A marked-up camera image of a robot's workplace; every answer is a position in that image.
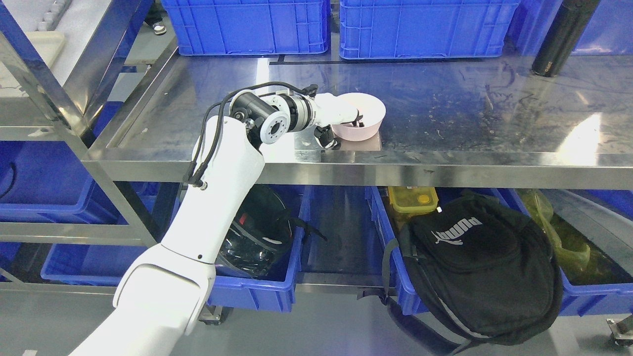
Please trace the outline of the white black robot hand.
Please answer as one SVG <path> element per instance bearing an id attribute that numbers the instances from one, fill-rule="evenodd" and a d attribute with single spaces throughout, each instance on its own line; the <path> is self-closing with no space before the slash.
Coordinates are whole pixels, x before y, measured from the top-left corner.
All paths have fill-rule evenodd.
<path id="1" fill-rule="evenodd" d="M 312 108 L 314 136 L 324 149 L 337 150 L 341 146 L 334 136 L 332 126 L 355 123 L 362 119 L 357 107 L 330 93 L 316 94 Z"/>

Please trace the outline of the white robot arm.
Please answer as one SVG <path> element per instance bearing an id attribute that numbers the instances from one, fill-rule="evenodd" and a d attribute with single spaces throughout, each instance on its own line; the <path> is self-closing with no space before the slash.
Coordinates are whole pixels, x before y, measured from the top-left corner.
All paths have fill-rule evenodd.
<path id="1" fill-rule="evenodd" d="M 203 116 L 192 162 L 196 172 L 180 210 L 161 242 L 124 274 L 114 311 L 73 351 L 73 356 L 168 356 L 194 331 L 216 279 L 215 259 L 231 221 L 260 177 L 264 159 L 249 142 L 249 125 L 224 115 Z"/>

